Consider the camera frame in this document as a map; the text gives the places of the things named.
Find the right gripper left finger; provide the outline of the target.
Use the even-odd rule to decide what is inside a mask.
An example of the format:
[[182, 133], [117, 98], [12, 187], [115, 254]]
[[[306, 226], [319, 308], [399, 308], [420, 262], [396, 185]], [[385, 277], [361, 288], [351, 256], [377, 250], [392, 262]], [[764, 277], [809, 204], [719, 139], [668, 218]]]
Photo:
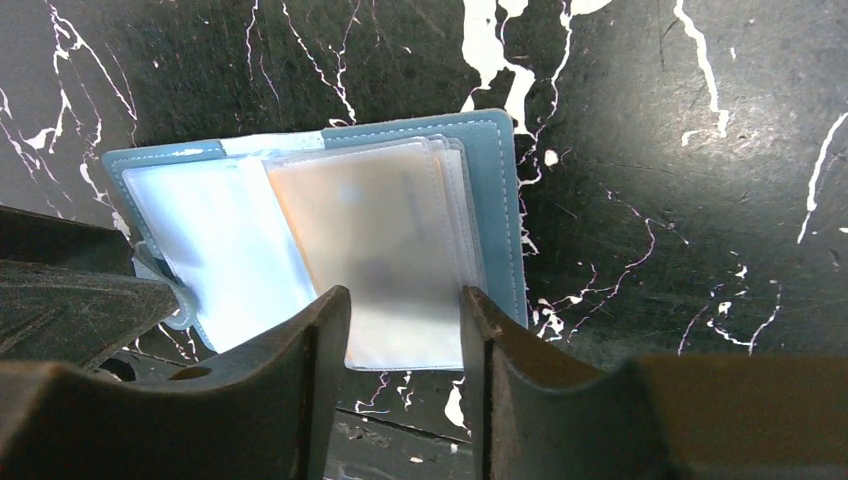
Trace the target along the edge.
[[319, 479], [351, 319], [335, 286], [284, 323], [167, 379], [1, 366], [5, 479]]

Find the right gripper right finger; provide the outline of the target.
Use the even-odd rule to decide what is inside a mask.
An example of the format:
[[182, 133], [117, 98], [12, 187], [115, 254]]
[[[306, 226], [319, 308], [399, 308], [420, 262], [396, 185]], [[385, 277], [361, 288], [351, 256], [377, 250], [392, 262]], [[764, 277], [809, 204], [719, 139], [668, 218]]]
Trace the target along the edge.
[[649, 354], [603, 372], [460, 294], [478, 479], [843, 479], [847, 362]]

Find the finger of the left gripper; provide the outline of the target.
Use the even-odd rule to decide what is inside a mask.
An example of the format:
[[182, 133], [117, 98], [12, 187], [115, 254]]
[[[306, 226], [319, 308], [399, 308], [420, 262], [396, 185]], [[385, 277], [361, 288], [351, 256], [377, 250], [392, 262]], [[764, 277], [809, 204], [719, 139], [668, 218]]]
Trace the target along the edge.
[[178, 300], [117, 230], [1, 209], [1, 358], [100, 366]]

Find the blue card holder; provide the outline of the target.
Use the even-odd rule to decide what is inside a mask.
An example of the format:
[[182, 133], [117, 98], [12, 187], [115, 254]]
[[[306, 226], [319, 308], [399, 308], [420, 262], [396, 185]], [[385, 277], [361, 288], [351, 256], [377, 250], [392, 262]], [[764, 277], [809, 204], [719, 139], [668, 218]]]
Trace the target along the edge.
[[115, 150], [102, 164], [166, 282], [223, 353], [349, 290], [345, 364], [459, 370], [459, 293], [528, 322], [511, 117], [467, 111]]

